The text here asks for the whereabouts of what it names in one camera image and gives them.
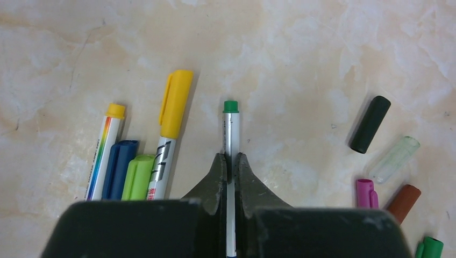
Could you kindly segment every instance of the blue cap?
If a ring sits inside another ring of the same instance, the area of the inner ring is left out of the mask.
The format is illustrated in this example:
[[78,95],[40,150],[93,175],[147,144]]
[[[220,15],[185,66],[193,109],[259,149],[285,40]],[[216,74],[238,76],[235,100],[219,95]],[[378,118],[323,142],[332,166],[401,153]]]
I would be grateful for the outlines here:
[[102,199],[121,200],[128,164],[136,156],[139,141],[120,141],[111,147]]

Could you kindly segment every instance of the rainbow striped marker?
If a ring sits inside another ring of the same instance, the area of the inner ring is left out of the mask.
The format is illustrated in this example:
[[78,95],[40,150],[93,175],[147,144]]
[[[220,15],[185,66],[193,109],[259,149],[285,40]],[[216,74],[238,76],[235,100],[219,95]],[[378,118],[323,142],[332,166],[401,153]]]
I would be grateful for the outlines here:
[[104,177],[108,166],[111,147],[116,143],[120,121],[124,119],[125,107],[109,104],[108,111],[103,118],[100,135],[95,151],[94,164],[90,172],[89,186],[85,192],[86,200],[101,200]]

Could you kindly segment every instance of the yellow marker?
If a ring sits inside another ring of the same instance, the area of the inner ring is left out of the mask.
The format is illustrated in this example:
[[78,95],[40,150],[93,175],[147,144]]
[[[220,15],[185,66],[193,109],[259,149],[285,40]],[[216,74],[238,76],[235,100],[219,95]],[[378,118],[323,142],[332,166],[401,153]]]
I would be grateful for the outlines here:
[[192,79],[193,72],[187,70],[177,70],[168,76],[165,95],[161,104],[159,117],[161,132],[151,181],[147,191],[148,200],[163,199],[165,197],[176,139],[181,129],[182,117]]

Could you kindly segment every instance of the pink cap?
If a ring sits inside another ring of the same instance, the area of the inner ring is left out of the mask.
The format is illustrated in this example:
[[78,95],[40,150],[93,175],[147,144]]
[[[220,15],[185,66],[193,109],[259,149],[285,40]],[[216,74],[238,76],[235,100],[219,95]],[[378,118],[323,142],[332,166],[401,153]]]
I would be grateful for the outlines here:
[[357,180],[357,204],[359,208],[379,208],[379,196],[374,191],[372,180]]

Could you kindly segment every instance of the brown cap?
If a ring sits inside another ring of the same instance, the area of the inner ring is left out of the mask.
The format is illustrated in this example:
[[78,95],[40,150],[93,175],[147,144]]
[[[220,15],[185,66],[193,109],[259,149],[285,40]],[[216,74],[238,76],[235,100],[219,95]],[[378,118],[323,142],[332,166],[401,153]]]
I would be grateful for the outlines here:
[[387,210],[402,223],[405,217],[412,209],[418,197],[421,195],[421,191],[413,185],[406,184],[399,193],[394,197],[394,200],[388,206]]

